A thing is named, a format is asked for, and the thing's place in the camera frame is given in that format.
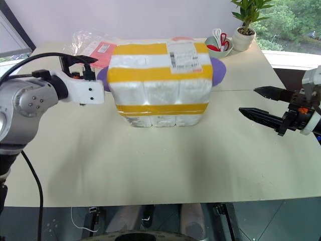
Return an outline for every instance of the potted plant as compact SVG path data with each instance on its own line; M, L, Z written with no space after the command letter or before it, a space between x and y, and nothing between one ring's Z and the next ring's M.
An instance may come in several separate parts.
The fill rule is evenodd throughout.
M233 49L236 51L247 50L256 36L254 29L250 28L250 24L267 17L259 18L261 9L268 9L273 5L269 3L272 0L231 0L240 8L240 13L232 12L233 16L244 22L243 27L239 27L235 30L233 35Z

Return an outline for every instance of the trees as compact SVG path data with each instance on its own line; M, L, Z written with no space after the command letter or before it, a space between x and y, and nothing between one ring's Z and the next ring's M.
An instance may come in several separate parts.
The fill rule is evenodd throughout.
M273 0L271 4L273 8L261 13L269 18L252 25L262 49L310 52L319 46L304 36L311 31L321 34L321 0Z

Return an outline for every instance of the white pot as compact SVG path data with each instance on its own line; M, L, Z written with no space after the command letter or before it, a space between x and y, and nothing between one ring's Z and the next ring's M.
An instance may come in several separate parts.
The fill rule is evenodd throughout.
M240 28L243 27L237 28L233 34L233 49L242 52L251 47L253 39L256 36L256 32L254 31L254 29L249 28L249 30L253 31L254 34L247 36L239 33L238 29Z

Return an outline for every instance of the white wall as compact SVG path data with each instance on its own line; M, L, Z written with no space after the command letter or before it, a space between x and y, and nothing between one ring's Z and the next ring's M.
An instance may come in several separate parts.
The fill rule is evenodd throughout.
M240 21L229 0L7 0L35 43L68 41L93 28L123 39L206 37L213 28L230 36Z

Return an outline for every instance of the robotic arm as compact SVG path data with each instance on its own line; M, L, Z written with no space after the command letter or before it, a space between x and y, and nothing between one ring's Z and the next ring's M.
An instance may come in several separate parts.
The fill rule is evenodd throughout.
M303 89L300 91L272 86L254 89L265 98L289 103L289 111L285 112L282 118L256 108L239 110L250 120L275 129L280 136L283 136L287 129L299 129L304 135L311 132L321 135L321 66L305 73L302 86Z
M97 59L60 54L62 71L37 70L27 80L4 75L0 82L0 213L8 188L5 180L17 155L35 137L42 115L59 100L79 104L104 103L104 88L89 63ZM69 67L85 63L81 76Z

